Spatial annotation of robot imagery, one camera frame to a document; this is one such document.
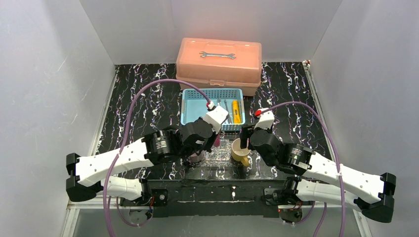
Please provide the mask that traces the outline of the purple mug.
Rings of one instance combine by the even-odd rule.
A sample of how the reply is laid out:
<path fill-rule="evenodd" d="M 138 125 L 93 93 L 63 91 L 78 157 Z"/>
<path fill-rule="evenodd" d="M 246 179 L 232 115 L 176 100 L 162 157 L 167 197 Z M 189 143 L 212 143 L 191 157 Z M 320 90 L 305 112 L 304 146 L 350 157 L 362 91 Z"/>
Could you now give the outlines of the purple mug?
<path fill-rule="evenodd" d="M 200 152 L 200 153 L 193 153 L 192 155 L 190 155 L 187 159 L 187 161 L 189 163 L 198 163 L 200 162 L 203 157 L 204 157 L 204 152 Z"/>

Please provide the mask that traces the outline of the yellow mug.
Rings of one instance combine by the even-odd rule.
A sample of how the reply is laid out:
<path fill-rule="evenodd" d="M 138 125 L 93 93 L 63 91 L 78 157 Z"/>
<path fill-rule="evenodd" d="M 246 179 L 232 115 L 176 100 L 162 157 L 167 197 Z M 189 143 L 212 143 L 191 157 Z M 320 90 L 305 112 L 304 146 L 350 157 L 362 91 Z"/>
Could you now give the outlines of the yellow mug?
<path fill-rule="evenodd" d="M 233 160 L 240 162 L 245 167 L 249 167 L 250 161 L 249 161 L 248 156 L 251 153 L 251 150 L 249 150 L 248 148 L 242 149 L 240 145 L 241 145 L 240 138 L 237 138 L 233 141 L 231 145 L 231 156 Z"/>

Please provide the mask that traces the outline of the clear plastic tray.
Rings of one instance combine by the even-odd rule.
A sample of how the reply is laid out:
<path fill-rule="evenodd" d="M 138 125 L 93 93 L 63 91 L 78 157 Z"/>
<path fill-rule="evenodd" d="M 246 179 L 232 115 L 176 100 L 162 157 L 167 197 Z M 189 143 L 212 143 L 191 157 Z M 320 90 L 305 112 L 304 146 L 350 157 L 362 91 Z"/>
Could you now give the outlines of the clear plastic tray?
<path fill-rule="evenodd" d="M 231 167 L 234 162 L 231 158 L 231 139 L 222 134 L 219 137 L 220 145 L 218 147 L 213 146 L 211 153 L 203 152 L 203 158 L 200 161 L 201 166 L 208 167 Z"/>

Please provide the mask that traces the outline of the light blue plastic basket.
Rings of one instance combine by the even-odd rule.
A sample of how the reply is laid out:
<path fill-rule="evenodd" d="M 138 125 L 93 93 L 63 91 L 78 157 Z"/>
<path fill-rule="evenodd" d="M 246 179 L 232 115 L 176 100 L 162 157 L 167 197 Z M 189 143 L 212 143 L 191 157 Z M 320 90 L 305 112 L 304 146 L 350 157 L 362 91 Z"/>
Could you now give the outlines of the light blue plastic basket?
<path fill-rule="evenodd" d="M 223 123 L 221 130 L 222 131 L 240 131 L 241 126 L 246 123 L 245 111 L 244 111 L 244 97 L 241 89 L 238 88 L 207 88 L 202 90 L 210 100 L 212 100 L 216 105 L 217 99 L 221 99 L 222 107 L 225 109 L 224 99 L 227 100 L 228 108 L 230 110 L 232 124 L 228 123 L 226 120 Z M 241 123 L 233 123 L 233 110 L 232 102 L 234 100 L 239 101 L 240 113 L 241 113 Z M 180 122 L 182 125 L 185 125 L 189 122 L 195 121 L 198 117 L 203 117 L 207 112 L 206 99 L 201 93 L 190 88 L 182 91 L 182 103 L 181 103 L 181 116 Z"/>

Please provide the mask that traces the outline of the yellow toothpaste tube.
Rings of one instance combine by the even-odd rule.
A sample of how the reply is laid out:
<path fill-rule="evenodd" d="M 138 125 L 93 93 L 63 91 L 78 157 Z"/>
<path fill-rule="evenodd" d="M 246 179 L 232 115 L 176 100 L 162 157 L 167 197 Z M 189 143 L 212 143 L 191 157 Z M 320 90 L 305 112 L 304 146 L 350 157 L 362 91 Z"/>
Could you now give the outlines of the yellow toothpaste tube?
<path fill-rule="evenodd" d="M 241 123 L 241 113 L 240 113 L 240 106 L 239 101 L 234 100 L 232 102 L 232 110 L 233 110 L 233 123 L 240 124 Z"/>

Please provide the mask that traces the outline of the pink toothpaste tube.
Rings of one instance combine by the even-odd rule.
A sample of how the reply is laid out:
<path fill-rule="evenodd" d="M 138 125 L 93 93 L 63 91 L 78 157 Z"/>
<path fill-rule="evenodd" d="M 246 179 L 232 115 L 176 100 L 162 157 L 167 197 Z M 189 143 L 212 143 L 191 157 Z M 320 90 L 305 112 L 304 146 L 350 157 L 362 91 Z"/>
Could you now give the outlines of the pink toothpaste tube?
<path fill-rule="evenodd" d="M 220 146 L 220 134 L 216 135 L 215 141 L 213 143 L 214 147 L 219 147 Z"/>

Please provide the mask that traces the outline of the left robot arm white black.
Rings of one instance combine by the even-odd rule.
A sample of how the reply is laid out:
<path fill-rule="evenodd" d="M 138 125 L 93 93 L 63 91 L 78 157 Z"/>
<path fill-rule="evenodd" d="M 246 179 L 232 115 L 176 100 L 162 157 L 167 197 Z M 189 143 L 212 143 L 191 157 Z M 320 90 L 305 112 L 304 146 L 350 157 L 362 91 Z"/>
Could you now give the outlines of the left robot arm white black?
<path fill-rule="evenodd" d="M 210 118 L 199 118 L 184 126 L 166 128 L 103 154 L 66 157 L 69 178 L 66 192 L 73 202 L 93 199 L 99 192 L 120 197 L 140 205 L 152 199 L 146 179 L 126 179 L 117 174 L 141 167 L 186 159 L 202 151 L 210 151 L 220 132 L 221 124 Z"/>

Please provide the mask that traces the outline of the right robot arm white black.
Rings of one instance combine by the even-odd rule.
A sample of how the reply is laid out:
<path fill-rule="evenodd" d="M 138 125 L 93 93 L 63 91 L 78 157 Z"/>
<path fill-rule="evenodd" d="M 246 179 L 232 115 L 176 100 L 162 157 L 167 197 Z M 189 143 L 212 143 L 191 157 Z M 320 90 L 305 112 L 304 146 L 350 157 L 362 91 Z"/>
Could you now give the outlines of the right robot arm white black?
<path fill-rule="evenodd" d="M 344 204 L 374 221 L 392 221 L 394 174 L 372 175 L 337 165 L 310 148 L 281 142 L 271 129 L 245 125 L 239 137 L 241 148 L 256 151 L 267 166 L 290 175 L 276 199 Z"/>

